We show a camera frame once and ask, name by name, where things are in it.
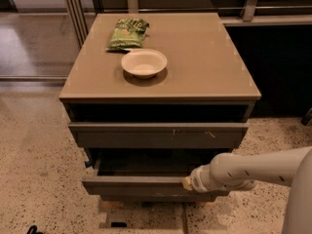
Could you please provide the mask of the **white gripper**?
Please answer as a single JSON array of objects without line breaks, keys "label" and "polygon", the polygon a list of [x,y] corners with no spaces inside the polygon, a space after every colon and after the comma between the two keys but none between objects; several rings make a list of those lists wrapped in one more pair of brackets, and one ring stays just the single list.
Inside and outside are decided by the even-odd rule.
[{"label": "white gripper", "polygon": [[190,177],[184,177],[182,180],[183,188],[192,191],[193,188],[199,193],[208,193],[212,191],[211,168],[209,165],[203,165],[194,169]]}]

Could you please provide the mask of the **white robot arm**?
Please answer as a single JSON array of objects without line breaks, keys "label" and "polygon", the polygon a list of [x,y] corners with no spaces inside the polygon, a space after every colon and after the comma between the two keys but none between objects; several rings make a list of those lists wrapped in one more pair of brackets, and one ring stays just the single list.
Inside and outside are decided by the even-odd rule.
[{"label": "white robot arm", "polygon": [[181,181],[189,191],[251,190],[257,181],[288,186],[291,191],[282,234],[312,234],[312,147],[257,155],[221,153]]}]

